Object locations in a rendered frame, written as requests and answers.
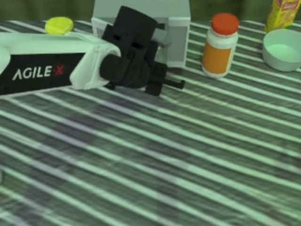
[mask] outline pill bottle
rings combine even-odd
[[[238,19],[230,13],[219,13],[212,18],[201,60],[206,76],[219,79],[229,72],[238,41],[238,25]]]
[[[73,21],[64,16],[57,16],[47,20],[45,24],[47,34],[66,34],[73,31]]]

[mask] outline tablecloth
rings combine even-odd
[[[7,21],[0,31],[44,24]],[[230,73],[206,78],[209,25],[191,23],[186,67],[168,72],[184,90],[1,99],[0,226],[301,225],[301,70],[265,65],[263,24],[248,21]],[[75,31],[91,24],[76,21]]]

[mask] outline green background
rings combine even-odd
[[[217,12],[231,12],[241,20],[264,21],[272,0],[190,0],[192,20],[209,20]],[[90,20],[94,0],[0,0],[0,20],[47,20],[69,16]],[[301,13],[296,19],[301,20]]]

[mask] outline white bottle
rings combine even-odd
[[[238,42],[238,25],[238,19],[229,13],[213,17],[202,57],[205,75],[219,79],[228,74]]]

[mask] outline green striped surface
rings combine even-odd
[[[186,67],[168,73],[186,80],[182,91],[1,99],[0,226],[301,225],[301,70],[266,66],[263,24],[242,22],[231,72],[208,79],[208,26],[191,24]]]

